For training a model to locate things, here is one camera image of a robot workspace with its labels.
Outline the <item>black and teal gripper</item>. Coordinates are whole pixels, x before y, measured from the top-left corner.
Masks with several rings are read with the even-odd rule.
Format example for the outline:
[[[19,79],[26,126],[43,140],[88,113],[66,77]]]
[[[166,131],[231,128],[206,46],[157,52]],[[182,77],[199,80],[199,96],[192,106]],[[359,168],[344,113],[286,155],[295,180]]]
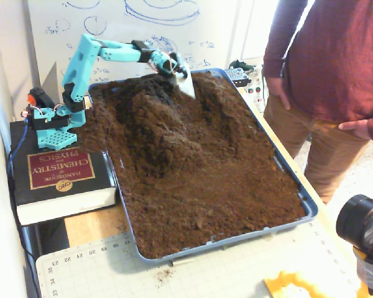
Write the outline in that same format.
[[[195,99],[191,71],[184,64],[185,61],[181,54],[178,52],[168,54],[160,50],[155,50],[152,52],[150,60],[158,73],[169,76],[173,75],[170,80],[171,83],[175,87],[178,87],[183,94]]]

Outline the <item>person's right hand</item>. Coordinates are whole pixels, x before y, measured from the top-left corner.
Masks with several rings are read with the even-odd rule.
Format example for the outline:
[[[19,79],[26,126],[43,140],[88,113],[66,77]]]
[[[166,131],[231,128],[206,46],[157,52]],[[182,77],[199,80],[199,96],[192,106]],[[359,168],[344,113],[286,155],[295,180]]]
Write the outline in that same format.
[[[267,87],[271,96],[280,99],[286,110],[291,109],[290,101],[283,90],[283,79],[282,78],[266,78]]]

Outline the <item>person's left hand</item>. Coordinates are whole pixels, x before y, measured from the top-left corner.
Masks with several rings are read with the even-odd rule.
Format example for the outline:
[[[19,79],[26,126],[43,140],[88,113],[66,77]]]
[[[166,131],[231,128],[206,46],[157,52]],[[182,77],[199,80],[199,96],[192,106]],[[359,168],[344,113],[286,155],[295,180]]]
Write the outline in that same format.
[[[364,120],[357,120],[357,121],[350,121],[350,122],[343,122],[338,125],[340,130],[352,130],[354,135],[359,138],[363,138],[366,140],[371,140],[371,135],[369,132],[369,124],[372,119],[364,119]]]

